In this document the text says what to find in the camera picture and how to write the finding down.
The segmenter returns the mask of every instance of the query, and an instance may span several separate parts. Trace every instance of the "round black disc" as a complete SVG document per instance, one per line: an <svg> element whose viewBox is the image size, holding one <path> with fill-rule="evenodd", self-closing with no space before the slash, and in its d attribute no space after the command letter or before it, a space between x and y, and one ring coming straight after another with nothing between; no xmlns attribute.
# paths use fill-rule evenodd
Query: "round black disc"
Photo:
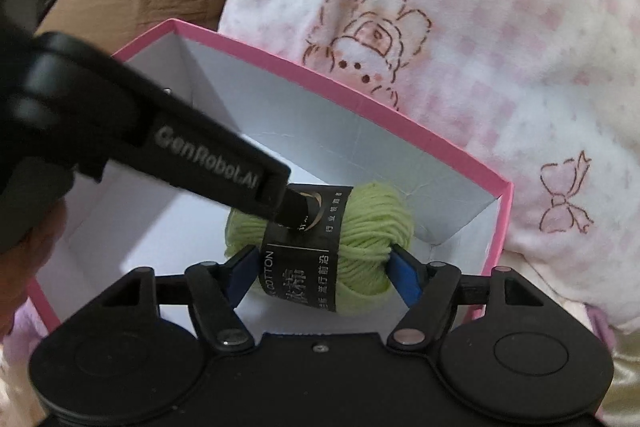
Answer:
<svg viewBox="0 0 640 427"><path fill-rule="evenodd" d="M202 370L200 344L173 323L130 318L90 332L81 325L54 331L31 357L40 399L63 419L83 425L148 419L184 395Z"/></svg>
<svg viewBox="0 0 640 427"><path fill-rule="evenodd" d="M446 336L440 370L460 396L507 421L560 421L594 409L612 371L600 341L586 330L574 338L572 324L556 335L535 322L513 331L516 320L510 331L509 322L479 319Z"/></svg>

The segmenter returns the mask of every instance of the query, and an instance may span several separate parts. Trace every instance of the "green yarn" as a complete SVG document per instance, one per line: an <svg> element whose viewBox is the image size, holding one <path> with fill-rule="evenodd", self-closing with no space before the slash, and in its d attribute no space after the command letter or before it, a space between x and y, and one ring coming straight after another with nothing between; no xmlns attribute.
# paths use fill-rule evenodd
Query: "green yarn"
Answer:
<svg viewBox="0 0 640 427"><path fill-rule="evenodd" d="M235 255L246 245L260 247L266 226L263 219L231 210L225 256ZM369 311L386 299L391 283L385 264L391 245L409 248L413 235L414 220L395 189L375 182L353 188L340 230L335 289L339 314Z"/></svg>

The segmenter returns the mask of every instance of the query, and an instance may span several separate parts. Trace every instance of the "yarn label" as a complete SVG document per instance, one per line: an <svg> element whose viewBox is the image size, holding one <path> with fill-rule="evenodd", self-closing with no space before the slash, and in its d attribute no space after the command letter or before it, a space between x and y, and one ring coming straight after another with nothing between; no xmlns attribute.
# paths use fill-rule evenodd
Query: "yarn label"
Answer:
<svg viewBox="0 0 640 427"><path fill-rule="evenodd" d="M260 249L267 295L335 312L340 229L353 187L289 185L306 197L313 221L304 230L269 223Z"/></svg>

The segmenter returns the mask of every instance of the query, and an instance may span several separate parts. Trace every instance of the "cartoon print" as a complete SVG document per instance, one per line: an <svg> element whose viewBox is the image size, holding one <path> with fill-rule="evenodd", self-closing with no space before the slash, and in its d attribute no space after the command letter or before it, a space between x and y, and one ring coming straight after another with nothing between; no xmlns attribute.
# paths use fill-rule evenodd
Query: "cartoon print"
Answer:
<svg viewBox="0 0 640 427"><path fill-rule="evenodd" d="M551 195L551 207L540 219L540 232L567 232L574 225L580 233L589 232L593 219L587 212L571 203L582 187L591 159L580 153L578 159L569 158L562 164L548 163L540 169L540 181Z"/></svg>
<svg viewBox="0 0 640 427"><path fill-rule="evenodd" d="M430 31L430 19L407 0L325 0L302 63L400 110L396 76Z"/></svg>

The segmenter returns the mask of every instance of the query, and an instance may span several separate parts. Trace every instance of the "cardboard box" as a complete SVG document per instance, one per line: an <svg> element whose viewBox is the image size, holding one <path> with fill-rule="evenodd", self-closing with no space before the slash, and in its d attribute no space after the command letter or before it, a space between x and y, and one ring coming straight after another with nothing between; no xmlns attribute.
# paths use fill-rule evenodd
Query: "cardboard box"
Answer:
<svg viewBox="0 0 640 427"><path fill-rule="evenodd" d="M445 139L355 90L215 32L168 20L116 54L172 96L285 161L291 182L383 180L415 217L411 252L463 273L488 274L502 250L513 185ZM228 208L109 164L104 181L78 179L63 240L34 298L49 325L66 319L136 266L158 275L223 262ZM252 333L388 333L406 307L340 317L252 292L237 309ZM180 307L162 315L190 327Z"/></svg>

